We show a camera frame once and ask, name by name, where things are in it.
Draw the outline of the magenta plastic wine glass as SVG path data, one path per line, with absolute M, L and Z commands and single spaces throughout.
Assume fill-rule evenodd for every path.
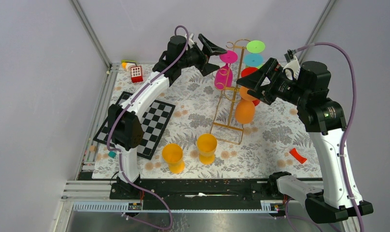
M 224 63 L 215 75 L 214 85 L 222 91 L 226 87 L 232 87 L 233 71 L 230 65 L 235 63 L 238 59 L 238 55 L 234 51 L 227 50 L 225 54 L 219 56 L 220 60 Z

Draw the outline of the red plastic wine glass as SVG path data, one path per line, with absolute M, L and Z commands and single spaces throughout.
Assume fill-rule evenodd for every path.
M 258 70 L 258 68 L 256 68 L 256 67 L 247 67 L 247 68 L 242 70 L 241 77 L 243 78 L 245 76 L 248 76 L 248 75 L 254 73 L 257 70 Z M 240 87 L 240 96 L 241 96 L 241 98 L 243 100 L 252 102 L 254 104 L 254 106 L 259 105 L 260 100 L 257 99 L 257 98 L 252 97 L 251 95 L 249 95 L 247 93 L 247 91 L 248 91 L 248 89 L 246 87 L 243 87 L 243 86 Z

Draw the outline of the green plastic wine glass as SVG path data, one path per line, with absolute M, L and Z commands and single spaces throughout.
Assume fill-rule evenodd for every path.
M 264 51 L 266 48 L 266 45 L 264 42 L 259 40 L 253 40 L 247 43 L 246 49 L 248 52 L 253 54 L 258 54 Z

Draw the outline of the gold wire glass rack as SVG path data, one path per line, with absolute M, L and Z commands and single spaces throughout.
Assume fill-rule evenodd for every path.
M 239 94 L 240 86 L 237 85 L 236 81 L 241 78 L 243 68 L 247 67 L 244 65 L 243 60 L 248 42 L 250 42 L 249 39 L 239 39 L 226 44 L 227 50 L 234 51 L 238 55 L 238 59 L 230 65 L 233 71 L 232 87 L 226 87 L 222 91 L 219 90 L 219 99 L 210 129 L 210 133 L 217 140 L 235 145 L 239 145 L 242 142 L 244 135 L 244 125 L 238 123 L 235 119 L 235 110 L 241 101 Z

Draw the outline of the amber plastic wine glass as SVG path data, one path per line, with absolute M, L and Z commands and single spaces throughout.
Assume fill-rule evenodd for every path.
M 202 134 L 198 137 L 196 145 L 200 162 L 205 165 L 212 164 L 215 159 L 217 139 L 210 133 Z

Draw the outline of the blue plastic wine glass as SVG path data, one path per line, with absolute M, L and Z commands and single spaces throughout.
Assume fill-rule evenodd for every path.
M 250 53 L 244 57 L 244 64 L 248 67 L 260 68 L 263 65 L 263 57 L 261 54 Z

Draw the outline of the yellow plastic wine glass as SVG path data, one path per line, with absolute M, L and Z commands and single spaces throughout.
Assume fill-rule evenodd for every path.
M 162 150 L 162 157 L 171 173 L 179 174 L 184 170 L 183 150 L 178 144 L 166 145 Z

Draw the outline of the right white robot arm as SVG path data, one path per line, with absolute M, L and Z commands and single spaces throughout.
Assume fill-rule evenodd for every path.
M 276 99 L 296 106 L 300 121 L 315 147 L 323 188 L 313 187 L 289 172 L 269 176 L 267 193 L 298 201 L 312 221 L 335 223 L 371 214 L 373 205 L 364 200 L 354 180 L 343 135 L 348 124 L 342 106 L 328 97 L 331 73 L 318 61 L 301 64 L 299 73 L 270 58 L 257 71 L 237 80 L 248 94 L 265 104 Z

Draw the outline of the orange plastic wine glass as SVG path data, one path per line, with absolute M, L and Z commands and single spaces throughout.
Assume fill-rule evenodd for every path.
M 249 95 L 246 87 L 240 87 L 239 94 L 241 101 L 236 107 L 235 119 L 238 123 L 249 124 L 254 119 L 255 103 L 258 99 Z

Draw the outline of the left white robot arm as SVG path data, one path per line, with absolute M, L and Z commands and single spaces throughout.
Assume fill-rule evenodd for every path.
M 135 182 L 139 178 L 137 147 L 144 135 L 141 121 L 145 111 L 181 76 L 182 69 L 196 67 L 206 76 L 219 69 L 218 65 L 209 62 L 210 57 L 227 53 L 226 49 L 215 45 L 202 34 L 198 35 L 198 39 L 202 48 L 188 35 L 172 36 L 167 49 L 141 87 L 125 102 L 112 104 L 108 109 L 110 131 L 107 146 L 119 157 L 118 177 L 124 182 L 121 192 L 129 199 L 137 197 L 140 192 L 140 186 Z

